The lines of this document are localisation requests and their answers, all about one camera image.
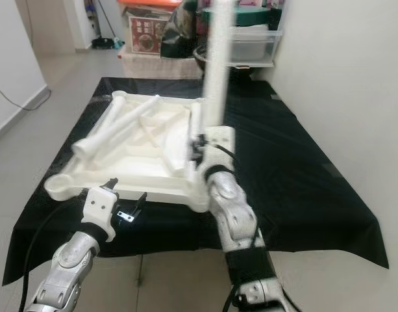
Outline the black tablecloth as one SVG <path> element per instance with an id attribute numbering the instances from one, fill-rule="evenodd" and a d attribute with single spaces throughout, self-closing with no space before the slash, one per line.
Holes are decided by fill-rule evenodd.
<path id="1" fill-rule="evenodd" d="M 40 184 L 71 160 L 71 143 L 95 125 L 115 91 L 190 99 L 201 95 L 201 81 L 102 77 Z M 257 211 L 271 252 L 341 250 L 390 268 L 382 228 L 373 211 L 338 175 L 267 81 L 229 87 L 224 120 L 223 124 L 236 130 L 238 181 Z M 36 187 L 14 226 L 2 285 L 21 279 L 27 255 L 27 270 L 32 270 L 50 261 L 68 241 L 82 214 L 65 205 L 69 204 L 52 200 L 41 185 Z M 61 211 L 31 246 L 34 232 L 57 206 Z M 115 240 L 101 247 L 101 257 L 220 249 L 213 217 L 183 205 L 151 204 L 140 213 L 138 225 L 116 232 Z"/>

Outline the white plastic children table top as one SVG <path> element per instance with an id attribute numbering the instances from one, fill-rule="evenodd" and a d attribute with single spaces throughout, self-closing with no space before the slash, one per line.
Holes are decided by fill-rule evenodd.
<path id="1" fill-rule="evenodd" d="M 113 96 L 125 96 L 127 100 L 114 122 L 152 97 L 124 91 L 115 91 Z M 118 178 L 114 190 L 122 199 L 136 199 L 147 192 L 147 199 L 152 202 L 187 205 L 195 212 L 208 211 L 210 200 L 199 180 L 198 164 L 193 181 L 184 175 L 190 105 L 195 99 L 160 97 L 149 112 L 110 138 L 94 157 L 83 159 L 74 154 L 72 146 L 99 127 L 106 111 L 98 114 L 95 125 L 84 131 L 83 138 L 73 140 L 71 160 L 45 180 L 48 195 L 54 200 L 67 200 L 82 189 Z"/>

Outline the grey metal folding table frame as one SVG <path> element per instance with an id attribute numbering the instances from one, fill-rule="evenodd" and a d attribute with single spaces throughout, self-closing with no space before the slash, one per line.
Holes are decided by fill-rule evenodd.
<path id="1" fill-rule="evenodd" d="M 143 283 L 144 280 L 144 274 L 143 274 L 143 270 L 144 270 L 144 255 L 139 255 L 138 256 L 138 266 L 136 269 L 136 282 L 134 282 L 134 285 L 137 288 L 140 288 L 140 286 Z"/>

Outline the white appliance cabinet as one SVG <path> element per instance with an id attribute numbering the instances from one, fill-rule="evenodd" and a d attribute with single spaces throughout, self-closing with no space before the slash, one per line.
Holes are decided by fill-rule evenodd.
<path id="1" fill-rule="evenodd" d="M 97 15 L 97 24 L 101 38 L 124 40 L 123 17 L 118 0 L 92 0 Z"/>

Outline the white towel cloth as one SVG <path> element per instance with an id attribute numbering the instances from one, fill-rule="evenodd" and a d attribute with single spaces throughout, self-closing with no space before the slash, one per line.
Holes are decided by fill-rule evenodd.
<path id="1" fill-rule="evenodd" d="M 158 55 L 119 54 L 125 75 L 136 79 L 201 79 L 202 70 L 193 58 L 161 58 Z"/>

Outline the teal head floor mop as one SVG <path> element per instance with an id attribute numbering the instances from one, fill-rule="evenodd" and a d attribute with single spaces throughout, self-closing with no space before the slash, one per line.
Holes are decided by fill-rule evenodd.
<path id="1" fill-rule="evenodd" d="M 93 47 L 95 49 L 120 49 L 123 46 L 123 41 L 116 33 L 105 6 L 101 0 L 91 0 L 91 3 L 95 19 L 95 35 L 97 35 L 97 38 L 94 39 Z"/>

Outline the clear plastic container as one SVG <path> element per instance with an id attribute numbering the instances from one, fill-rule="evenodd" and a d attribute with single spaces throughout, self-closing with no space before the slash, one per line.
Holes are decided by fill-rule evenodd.
<path id="1" fill-rule="evenodd" d="M 228 66 L 270 68 L 282 31 L 231 27 L 228 39 L 231 42 Z"/>

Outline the black plastic bag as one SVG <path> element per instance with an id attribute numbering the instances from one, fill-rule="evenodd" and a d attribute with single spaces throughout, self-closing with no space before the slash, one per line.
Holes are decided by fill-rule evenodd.
<path id="1" fill-rule="evenodd" d="M 163 59 L 189 59 L 196 49 L 205 50 L 207 24 L 201 19 L 201 11 L 210 4 L 211 0 L 181 0 L 161 38 L 159 54 Z"/>

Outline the red printed carton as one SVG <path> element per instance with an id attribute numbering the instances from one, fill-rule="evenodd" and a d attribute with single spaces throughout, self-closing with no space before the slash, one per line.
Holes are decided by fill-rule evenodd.
<path id="1" fill-rule="evenodd" d="M 168 21 L 160 18 L 129 17 L 130 52 L 159 55 Z"/>

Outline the dark green round pot lid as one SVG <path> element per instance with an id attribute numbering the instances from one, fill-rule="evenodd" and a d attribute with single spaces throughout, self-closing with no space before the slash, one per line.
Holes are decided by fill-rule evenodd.
<path id="1" fill-rule="evenodd" d="M 235 8 L 235 27 L 278 23 L 282 15 L 281 8 L 238 4 Z"/>

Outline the black round wok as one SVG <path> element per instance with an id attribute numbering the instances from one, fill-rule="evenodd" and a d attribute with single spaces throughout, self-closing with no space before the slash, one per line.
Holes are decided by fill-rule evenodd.
<path id="1" fill-rule="evenodd" d="M 251 75 L 258 71 L 259 68 L 272 68 L 274 66 L 273 61 L 264 62 L 264 60 L 256 60 L 251 62 L 251 60 L 234 60 L 234 57 L 238 54 L 238 48 L 236 44 L 232 45 L 231 48 L 231 61 L 232 66 L 229 66 L 229 81 L 232 83 L 240 83 L 240 81 L 252 81 Z M 199 45 L 193 50 L 193 58 L 196 64 L 202 71 L 202 79 L 205 78 L 205 68 L 206 68 L 206 45 Z"/>

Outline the clear storage box orange lid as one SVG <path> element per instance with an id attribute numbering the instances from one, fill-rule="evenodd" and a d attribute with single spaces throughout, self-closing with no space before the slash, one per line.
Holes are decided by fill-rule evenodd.
<path id="1" fill-rule="evenodd" d="M 174 9 L 181 0 L 118 0 L 121 15 L 124 21 L 125 42 L 130 52 L 130 26 L 129 17 L 160 18 L 169 20 Z"/>

